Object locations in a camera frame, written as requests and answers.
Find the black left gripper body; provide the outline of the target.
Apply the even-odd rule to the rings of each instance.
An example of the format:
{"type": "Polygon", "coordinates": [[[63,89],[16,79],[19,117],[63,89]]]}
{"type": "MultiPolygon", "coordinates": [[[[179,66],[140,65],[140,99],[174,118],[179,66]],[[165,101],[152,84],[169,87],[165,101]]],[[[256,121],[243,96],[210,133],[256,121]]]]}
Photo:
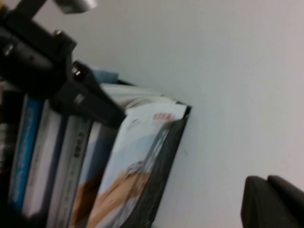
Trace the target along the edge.
{"type": "Polygon", "coordinates": [[[51,34],[24,16],[0,19],[0,75],[30,95],[56,95],[77,89],[72,79],[76,42],[51,34]]]}

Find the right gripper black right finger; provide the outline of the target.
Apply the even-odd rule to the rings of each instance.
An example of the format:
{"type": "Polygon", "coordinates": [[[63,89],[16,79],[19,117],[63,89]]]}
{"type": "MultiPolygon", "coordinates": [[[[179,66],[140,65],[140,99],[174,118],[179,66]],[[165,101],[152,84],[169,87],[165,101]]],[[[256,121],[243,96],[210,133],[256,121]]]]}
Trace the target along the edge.
{"type": "Polygon", "coordinates": [[[304,191],[277,175],[248,176],[241,220],[244,228],[302,228],[304,191]]]}

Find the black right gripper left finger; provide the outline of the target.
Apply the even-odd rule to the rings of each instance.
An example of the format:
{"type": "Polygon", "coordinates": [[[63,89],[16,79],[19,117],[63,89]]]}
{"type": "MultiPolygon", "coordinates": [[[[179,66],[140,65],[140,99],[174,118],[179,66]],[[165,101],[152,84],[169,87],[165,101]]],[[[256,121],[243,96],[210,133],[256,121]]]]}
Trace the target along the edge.
{"type": "Polygon", "coordinates": [[[118,129],[125,111],[100,87],[92,70],[85,64],[67,61],[64,82],[53,97],[53,110],[76,115],[118,129]]]}

